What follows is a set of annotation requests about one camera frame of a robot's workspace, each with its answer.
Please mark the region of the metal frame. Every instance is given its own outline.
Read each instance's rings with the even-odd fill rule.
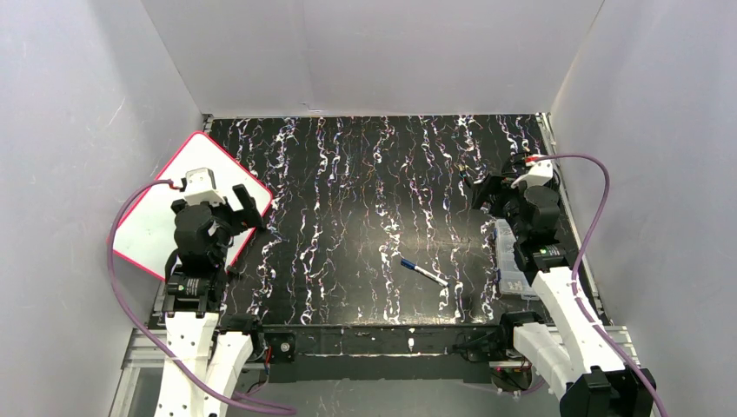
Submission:
[[[624,326],[605,326],[604,328],[607,330],[607,333],[612,336],[614,341],[624,348],[625,352],[632,357],[635,363],[639,364],[640,361],[638,360],[637,352],[634,350],[627,328]],[[558,333],[557,328],[549,327],[549,330],[553,338],[563,345],[563,339]],[[162,341],[166,339],[166,330],[152,330],[152,333]],[[411,354],[392,354],[390,356],[410,357]],[[130,336],[128,349],[126,350],[126,354],[123,359],[123,369],[115,399],[113,400],[112,408],[110,409],[110,417],[128,417],[141,369],[163,368],[163,364],[164,358],[161,350],[159,350],[139,330],[134,330],[133,334]],[[523,363],[520,359],[519,361],[490,361],[488,365],[493,369],[498,367],[518,368],[521,367]],[[261,370],[263,369],[263,364],[259,362],[250,362],[246,363],[243,366],[243,369]]]
[[[212,121],[215,120],[215,118],[212,115],[203,115],[203,132],[205,135],[209,136],[209,132],[212,131]]]
[[[151,316],[149,317],[149,322],[148,322],[149,328],[152,328],[155,325],[163,328],[162,310],[163,310],[163,299],[165,295],[166,295],[166,283],[164,281],[161,281],[161,283],[159,283],[159,289],[156,291],[156,298],[154,299],[154,307],[151,311]]]

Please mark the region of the purple cable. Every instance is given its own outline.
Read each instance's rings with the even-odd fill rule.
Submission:
[[[586,247],[588,246],[588,241],[591,239],[591,234],[594,232],[594,228],[596,228],[596,224],[599,222],[599,218],[601,217],[601,212],[604,211],[604,205],[607,203],[607,198],[609,197],[609,171],[607,170],[607,167],[604,166],[601,161],[594,158],[593,156],[585,155],[585,154],[560,154],[560,155],[551,155],[551,156],[541,156],[539,158],[535,158],[535,161],[546,161],[551,159],[563,159],[563,158],[581,158],[589,160],[601,168],[601,172],[604,174],[604,193],[601,196],[601,202],[599,203],[599,208],[596,210],[596,214],[594,215],[594,219],[591,221],[591,226],[588,228],[588,232],[586,232],[586,236],[583,238],[583,242],[581,243],[581,250],[578,252],[578,256],[576,256],[573,272],[571,273],[571,288],[573,289],[574,295],[578,294],[578,268],[581,266],[581,260],[583,259],[583,252],[586,250]],[[581,312],[584,316],[586,316],[586,319],[590,323],[594,323],[596,319],[588,312],[586,309],[586,306],[583,303],[583,300],[581,298],[576,298],[576,304],[578,304],[578,308],[581,309]],[[645,374],[642,373],[640,370],[640,367],[637,366],[636,363],[632,360],[632,358],[629,357],[627,352],[622,349],[614,339],[612,339],[609,334],[607,334],[607,331],[604,330],[604,328],[601,325],[593,326],[594,330],[596,330],[596,333],[598,333],[601,338],[604,339],[604,341],[622,358],[623,361],[625,361],[629,367],[632,369],[634,374],[637,375],[637,377],[640,379],[640,382],[642,382],[642,385],[645,386],[645,389],[650,393],[650,395],[653,396],[653,401],[655,401],[655,405],[658,407],[658,411],[661,414],[661,417],[668,417],[668,413],[666,411],[666,406],[663,403],[662,398],[658,395],[658,393],[655,391],[655,388],[653,387],[653,384],[650,383],[650,381],[647,379]]]
[[[545,385],[545,380],[542,379],[542,378],[540,378],[540,380],[537,381],[532,387],[530,387],[530,388],[528,388],[528,389],[526,389],[524,391],[520,391],[520,395],[531,394],[531,393],[537,391],[538,389],[540,389],[543,385]]]
[[[115,241],[117,227],[120,224],[121,219],[123,219],[123,215],[128,209],[128,206],[130,206],[130,204],[144,191],[158,184],[167,184],[172,188],[174,187],[174,182],[171,180],[156,180],[148,185],[144,185],[143,187],[139,188],[135,193],[133,193],[133,195],[128,197],[128,200],[126,200],[123,203],[123,206],[120,208],[120,211],[117,212],[116,218],[113,221],[112,226],[110,226],[110,235],[109,235],[108,243],[107,243],[108,245],[107,246],[108,274],[110,275],[110,285],[113,287],[113,294],[115,294],[118,304],[120,304],[120,307],[123,309],[123,312],[125,313],[125,315],[127,315],[128,318],[131,321],[133,321],[133,324],[136,325],[138,330],[141,330],[141,333],[145,334],[146,337],[148,337],[151,340],[151,342],[153,342],[156,345],[157,348],[160,348],[162,352],[164,352],[169,358],[171,358],[171,361],[174,362],[176,367],[178,367],[185,375],[187,375],[187,378],[189,378],[189,380],[192,381],[192,383],[195,384],[198,388],[202,389],[202,391],[204,391],[207,395],[215,398],[216,400],[224,402],[225,404],[228,404],[231,407],[252,411],[254,413],[275,414],[275,415],[294,415],[296,414],[297,411],[293,407],[273,404],[273,403],[270,403],[264,400],[256,400],[253,398],[248,398],[248,400],[250,401],[261,403],[263,405],[268,405],[276,409],[256,407],[256,406],[251,406],[249,404],[242,404],[241,402],[238,402],[236,400],[231,400],[225,395],[219,394],[212,388],[205,385],[204,382],[200,381],[200,379],[197,378],[196,375],[192,374],[192,371],[190,371],[187,368],[187,366],[185,366],[182,363],[182,361],[176,358],[176,354],[174,354],[174,352],[172,352],[171,349],[169,349],[164,342],[160,341],[158,337],[154,336],[154,334],[151,333],[151,331],[148,330],[146,326],[144,326],[140,320],[138,320],[138,317],[136,317],[136,315],[133,314],[133,311],[130,310],[130,306],[128,305],[128,302],[126,302],[125,298],[123,298],[123,293],[121,292],[119,288],[118,280],[115,275],[115,269],[113,268],[113,242]]]

